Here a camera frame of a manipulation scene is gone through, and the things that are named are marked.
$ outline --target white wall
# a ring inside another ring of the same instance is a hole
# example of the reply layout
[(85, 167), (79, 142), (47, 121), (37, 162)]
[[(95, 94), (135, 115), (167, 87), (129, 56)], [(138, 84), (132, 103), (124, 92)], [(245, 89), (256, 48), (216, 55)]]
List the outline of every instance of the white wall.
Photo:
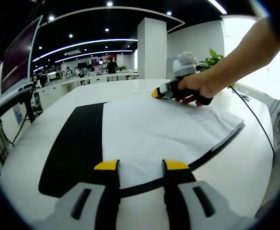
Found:
[(123, 54), (118, 54), (116, 56), (116, 64), (119, 67), (124, 65), (124, 55)]
[(131, 65), (131, 54), (124, 55), (124, 66), (127, 67), (127, 69), (133, 69)]
[(224, 55), (221, 21), (190, 26), (168, 35), (168, 58), (188, 51), (195, 55), (199, 61), (205, 60), (211, 57), (210, 48), (217, 54)]

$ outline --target finger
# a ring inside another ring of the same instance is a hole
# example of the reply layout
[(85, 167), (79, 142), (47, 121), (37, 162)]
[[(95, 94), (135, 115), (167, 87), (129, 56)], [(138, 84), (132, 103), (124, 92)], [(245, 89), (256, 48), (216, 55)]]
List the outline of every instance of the finger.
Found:
[(200, 103), (199, 101), (196, 101), (195, 103), (198, 107), (202, 106), (202, 103)]
[(191, 97), (184, 98), (184, 99), (182, 100), (182, 103), (188, 104), (188, 103), (190, 103), (190, 102), (194, 102), (195, 100), (196, 100), (195, 96), (192, 95)]
[(182, 99), (183, 99), (183, 97), (181, 97), (181, 96), (176, 96), (175, 97), (176, 102), (180, 102)]
[(186, 77), (184, 79), (182, 79), (179, 83), (178, 83), (178, 89), (179, 90), (183, 90), (184, 88), (186, 88)]

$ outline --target black cable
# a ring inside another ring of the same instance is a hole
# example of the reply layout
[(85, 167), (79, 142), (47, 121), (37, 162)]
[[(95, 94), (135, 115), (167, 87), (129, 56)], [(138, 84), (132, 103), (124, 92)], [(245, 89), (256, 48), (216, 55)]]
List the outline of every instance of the black cable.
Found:
[(5, 139), (6, 139), (6, 141), (14, 147), (14, 144), (9, 140), (9, 138), (6, 136), (6, 134), (5, 134), (5, 132), (4, 132), (4, 129), (3, 129), (3, 127), (2, 127), (2, 121), (1, 121), (1, 119), (0, 119), (0, 127), (1, 127), (2, 133), (3, 133), (3, 135), (4, 135)]
[(269, 140), (270, 147), (272, 148), (272, 151), (273, 151), (273, 158), (275, 158), (275, 150), (274, 150), (274, 147), (273, 147), (273, 145), (272, 145), (272, 142), (270, 141), (269, 136), (268, 136), (268, 134), (266, 133), (264, 127), (263, 127), (262, 124), (261, 124), (261, 122), (259, 121), (258, 117), (257, 117), (256, 114), (252, 111), (252, 109), (249, 107), (249, 105), (244, 101), (244, 99), (237, 93), (237, 91), (235, 91), (235, 89), (232, 88), (231, 86), (230, 86), (230, 88), (239, 96), (239, 98), (241, 98), (241, 100), (245, 103), (245, 105), (249, 108), (249, 110), (251, 111), (251, 113), (252, 113), (252, 114), (255, 116), (255, 118), (257, 119), (259, 125), (261, 126), (263, 132), (265, 133), (265, 136), (266, 136), (266, 137), (268, 138), (268, 140)]
[(17, 134), (16, 134), (16, 136), (15, 136), (15, 138), (14, 138), (13, 142), (12, 142), (13, 144), (14, 144), (14, 142), (15, 142), (16, 138), (17, 138), (17, 137), (18, 137), (18, 135), (20, 134), (20, 131), (22, 130), (22, 128), (23, 128), (23, 126), (24, 126), (24, 124), (25, 124), (25, 121), (26, 121), (26, 117), (27, 117), (27, 115), (28, 115), (28, 112), (26, 112), (26, 115), (25, 115), (25, 117), (24, 117), (23, 123), (22, 123), (22, 125), (21, 125), (21, 127), (20, 127), (19, 131), (17, 132)]

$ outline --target person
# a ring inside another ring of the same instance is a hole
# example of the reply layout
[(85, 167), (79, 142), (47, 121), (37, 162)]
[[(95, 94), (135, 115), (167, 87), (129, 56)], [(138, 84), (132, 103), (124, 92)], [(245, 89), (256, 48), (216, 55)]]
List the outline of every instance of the person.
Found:
[(110, 58), (110, 62), (107, 65), (108, 73), (116, 73), (116, 68), (117, 68), (116, 62), (113, 61), (113, 58)]
[[(234, 51), (210, 69), (186, 76), (179, 82), (178, 89), (197, 90), (202, 96), (212, 98), (244, 76), (268, 65), (279, 50), (280, 42), (270, 27), (269, 19), (261, 19), (252, 26)], [(176, 101), (188, 104), (195, 101), (195, 97), (188, 95), (176, 98)]]
[(73, 74), (73, 71), (71, 69), (69, 69), (69, 67), (67, 67), (67, 73), (66, 73), (66, 76), (67, 77), (71, 77)]
[(41, 84), (42, 88), (45, 87), (46, 82), (47, 82), (47, 75), (45, 72), (43, 72), (40, 77), (40, 84)]
[(75, 67), (75, 73), (76, 73), (76, 77), (80, 76), (80, 70), (77, 67)]

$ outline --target white table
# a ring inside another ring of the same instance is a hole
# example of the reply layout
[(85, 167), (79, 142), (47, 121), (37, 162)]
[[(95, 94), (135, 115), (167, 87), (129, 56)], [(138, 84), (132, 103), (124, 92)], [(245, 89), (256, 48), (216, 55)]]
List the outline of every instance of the white table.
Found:
[[(38, 191), (40, 176), (49, 151), (75, 107), (137, 97), (168, 80), (126, 80), (78, 87), (60, 98), (26, 130), (8, 156), (2, 169), (0, 185), (11, 204), (31, 223), (54, 212), (57, 198)], [(223, 109), (244, 119), (245, 127), (229, 145), (193, 174), (221, 193), (237, 214), (254, 217), (260, 207), (272, 167), (273, 154), (258, 122), (230, 90), (213, 99)], [(260, 119), (273, 143), (272, 125), (266, 105), (252, 99), (249, 106)], [(168, 218), (159, 188), (123, 198), (117, 229), (168, 229)]]

